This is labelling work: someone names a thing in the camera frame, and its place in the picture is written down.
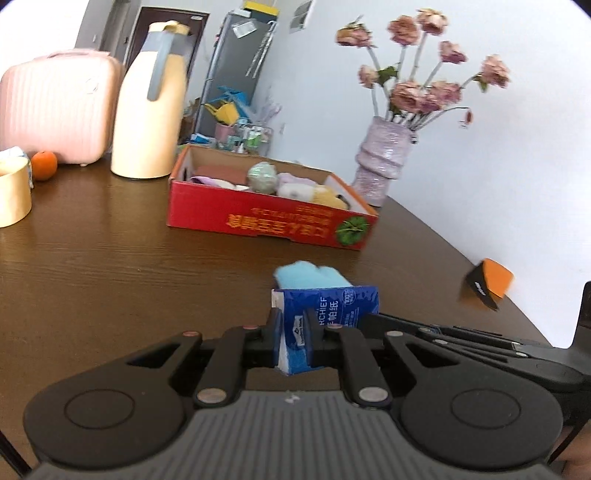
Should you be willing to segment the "blue plush toy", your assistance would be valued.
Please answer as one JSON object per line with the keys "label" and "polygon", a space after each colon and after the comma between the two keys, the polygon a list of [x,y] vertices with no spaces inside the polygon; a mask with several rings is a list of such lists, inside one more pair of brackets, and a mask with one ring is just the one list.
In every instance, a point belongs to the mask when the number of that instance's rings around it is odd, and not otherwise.
{"label": "blue plush toy", "polygon": [[345,288],[352,285],[338,270],[317,266],[308,261],[297,261],[276,268],[273,273],[280,289]]}

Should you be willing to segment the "yellow white plush toy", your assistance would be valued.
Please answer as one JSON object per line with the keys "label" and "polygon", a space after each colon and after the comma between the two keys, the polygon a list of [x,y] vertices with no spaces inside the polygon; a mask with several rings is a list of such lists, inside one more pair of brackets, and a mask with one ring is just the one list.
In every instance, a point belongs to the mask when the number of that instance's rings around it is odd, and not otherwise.
{"label": "yellow white plush toy", "polygon": [[335,209],[348,210],[349,204],[331,188],[324,185],[308,185],[301,183],[287,183],[276,191],[280,198],[314,203]]}

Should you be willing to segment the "green bath puff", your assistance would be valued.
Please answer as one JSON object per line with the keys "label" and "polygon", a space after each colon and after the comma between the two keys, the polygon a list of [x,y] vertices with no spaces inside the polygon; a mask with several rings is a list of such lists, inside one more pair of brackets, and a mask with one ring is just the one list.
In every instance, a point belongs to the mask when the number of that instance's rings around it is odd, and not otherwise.
{"label": "green bath puff", "polygon": [[253,165],[246,174],[247,185],[252,192],[274,195],[279,185],[279,175],[276,167],[269,162],[262,161]]}

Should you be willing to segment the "lavender fluffy towel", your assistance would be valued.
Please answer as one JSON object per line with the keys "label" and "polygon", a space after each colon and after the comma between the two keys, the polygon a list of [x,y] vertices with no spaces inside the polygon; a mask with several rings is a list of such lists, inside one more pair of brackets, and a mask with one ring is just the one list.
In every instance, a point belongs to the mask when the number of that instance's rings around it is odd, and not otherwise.
{"label": "lavender fluffy towel", "polygon": [[279,173],[277,174],[277,186],[283,187],[283,185],[287,184],[300,184],[300,185],[308,185],[308,186],[318,186],[318,183],[310,178],[304,177],[297,177],[291,175],[290,173]]}

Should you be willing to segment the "white round sponge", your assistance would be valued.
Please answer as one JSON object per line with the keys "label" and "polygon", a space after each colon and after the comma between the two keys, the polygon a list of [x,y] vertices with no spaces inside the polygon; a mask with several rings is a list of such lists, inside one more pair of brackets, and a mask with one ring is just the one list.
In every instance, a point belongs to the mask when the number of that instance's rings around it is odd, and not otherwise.
{"label": "white round sponge", "polygon": [[228,190],[233,190],[233,191],[248,191],[249,190],[249,186],[240,185],[240,184],[233,184],[231,182],[228,182],[228,181],[222,180],[222,179],[214,179],[213,182],[216,186],[218,186],[219,188],[223,188],[223,189],[228,189]]}

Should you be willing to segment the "purple knitted cloth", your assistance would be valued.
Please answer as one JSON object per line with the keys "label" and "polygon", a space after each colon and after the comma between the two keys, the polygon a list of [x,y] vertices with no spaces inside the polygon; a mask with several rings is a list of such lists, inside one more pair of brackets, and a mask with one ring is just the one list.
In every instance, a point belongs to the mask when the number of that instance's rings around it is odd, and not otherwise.
{"label": "purple knitted cloth", "polygon": [[213,182],[213,180],[216,178],[211,178],[211,177],[207,177],[207,176],[192,176],[190,178],[190,181],[194,184],[200,184],[200,185],[205,185],[205,186],[211,186],[211,187],[217,187]]}

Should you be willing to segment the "orange black folded card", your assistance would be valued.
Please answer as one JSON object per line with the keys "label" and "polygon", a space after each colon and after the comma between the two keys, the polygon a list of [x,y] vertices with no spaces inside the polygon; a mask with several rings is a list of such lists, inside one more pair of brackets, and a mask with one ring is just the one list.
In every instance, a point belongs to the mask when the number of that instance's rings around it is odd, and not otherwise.
{"label": "orange black folded card", "polygon": [[487,308],[498,311],[498,301],[505,297],[513,279],[509,269],[486,258],[465,276],[465,284]]}

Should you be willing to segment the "red cardboard box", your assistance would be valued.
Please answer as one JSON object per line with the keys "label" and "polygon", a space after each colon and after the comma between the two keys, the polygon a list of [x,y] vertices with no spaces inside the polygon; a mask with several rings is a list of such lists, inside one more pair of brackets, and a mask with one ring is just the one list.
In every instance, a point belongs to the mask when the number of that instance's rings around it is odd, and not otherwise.
{"label": "red cardboard box", "polygon": [[240,185],[262,157],[187,145],[169,177],[167,225],[247,237],[277,237],[297,243],[360,251],[379,215],[349,185],[329,171],[270,160],[280,173],[313,179],[346,200],[346,209],[276,195],[207,186],[196,176]]}

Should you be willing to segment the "purple ceramic vase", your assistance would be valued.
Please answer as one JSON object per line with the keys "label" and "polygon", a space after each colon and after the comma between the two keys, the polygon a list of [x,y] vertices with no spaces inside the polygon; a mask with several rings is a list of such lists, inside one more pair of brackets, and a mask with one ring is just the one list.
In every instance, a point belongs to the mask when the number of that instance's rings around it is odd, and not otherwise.
{"label": "purple ceramic vase", "polygon": [[375,116],[356,153],[353,189],[370,206],[380,208],[392,181],[400,178],[405,162],[417,141],[408,127]]}

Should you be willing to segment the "yellow thermos jug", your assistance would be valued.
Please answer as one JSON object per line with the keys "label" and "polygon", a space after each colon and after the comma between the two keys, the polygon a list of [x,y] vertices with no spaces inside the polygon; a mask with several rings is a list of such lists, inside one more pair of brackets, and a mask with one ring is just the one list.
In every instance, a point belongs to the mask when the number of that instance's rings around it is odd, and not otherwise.
{"label": "yellow thermos jug", "polygon": [[184,111],[185,27],[152,24],[119,92],[111,172],[129,179],[168,176],[173,168]]}

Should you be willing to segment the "dried pink roses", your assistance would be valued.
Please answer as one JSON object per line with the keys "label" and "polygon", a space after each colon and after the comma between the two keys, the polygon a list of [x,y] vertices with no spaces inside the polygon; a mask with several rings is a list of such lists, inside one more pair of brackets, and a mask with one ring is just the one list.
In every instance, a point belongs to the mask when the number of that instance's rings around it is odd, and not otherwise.
{"label": "dried pink roses", "polygon": [[483,93],[491,87],[505,89],[510,84],[510,69],[500,56],[489,55],[479,70],[463,82],[439,79],[442,67],[468,62],[459,44],[443,38],[448,27],[448,17],[432,8],[421,8],[414,15],[390,21],[390,40],[400,47],[398,60],[391,65],[380,63],[373,32],[361,17],[339,28],[335,43],[370,55],[370,64],[360,66],[358,71],[359,84],[372,92],[383,91],[388,101],[386,121],[416,133],[448,112],[463,111],[461,124],[468,126],[473,114],[461,104],[464,90],[471,84]]}

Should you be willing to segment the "orange fruit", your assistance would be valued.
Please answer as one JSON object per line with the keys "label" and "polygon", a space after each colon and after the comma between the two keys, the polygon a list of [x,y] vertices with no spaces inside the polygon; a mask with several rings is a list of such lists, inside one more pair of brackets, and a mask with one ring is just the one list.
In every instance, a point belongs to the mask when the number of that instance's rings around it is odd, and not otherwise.
{"label": "orange fruit", "polygon": [[35,181],[47,181],[57,171],[57,156],[51,151],[39,151],[31,157],[31,167],[32,177]]}

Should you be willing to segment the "blue wet wipes pack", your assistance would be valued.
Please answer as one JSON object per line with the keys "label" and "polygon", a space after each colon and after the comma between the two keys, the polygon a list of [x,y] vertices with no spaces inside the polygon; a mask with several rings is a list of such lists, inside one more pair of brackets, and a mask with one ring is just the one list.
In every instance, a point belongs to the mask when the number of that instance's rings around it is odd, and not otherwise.
{"label": "blue wet wipes pack", "polygon": [[27,169],[28,183],[31,189],[34,188],[32,163],[29,156],[20,147],[11,147],[1,151],[1,170],[19,170],[23,166]]}

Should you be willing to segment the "grey refrigerator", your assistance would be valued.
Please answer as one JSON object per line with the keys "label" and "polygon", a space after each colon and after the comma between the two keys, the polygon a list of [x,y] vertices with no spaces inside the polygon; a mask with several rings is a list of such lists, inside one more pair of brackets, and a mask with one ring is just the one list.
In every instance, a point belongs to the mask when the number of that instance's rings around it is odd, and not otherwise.
{"label": "grey refrigerator", "polygon": [[252,8],[242,13],[235,10],[225,16],[199,96],[195,134],[214,135],[215,119],[205,105],[217,106],[224,87],[242,92],[246,103],[252,101],[276,26],[276,15]]}

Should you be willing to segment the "pink small suitcase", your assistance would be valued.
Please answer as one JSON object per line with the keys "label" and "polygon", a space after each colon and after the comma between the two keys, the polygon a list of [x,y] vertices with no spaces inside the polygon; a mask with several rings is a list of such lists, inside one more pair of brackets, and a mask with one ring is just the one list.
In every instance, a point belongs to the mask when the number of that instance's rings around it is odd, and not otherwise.
{"label": "pink small suitcase", "polygon": [[75,49],[9,68],[1,79],[1,148],[87,165],[111,145],[124,69],[105,52]]}

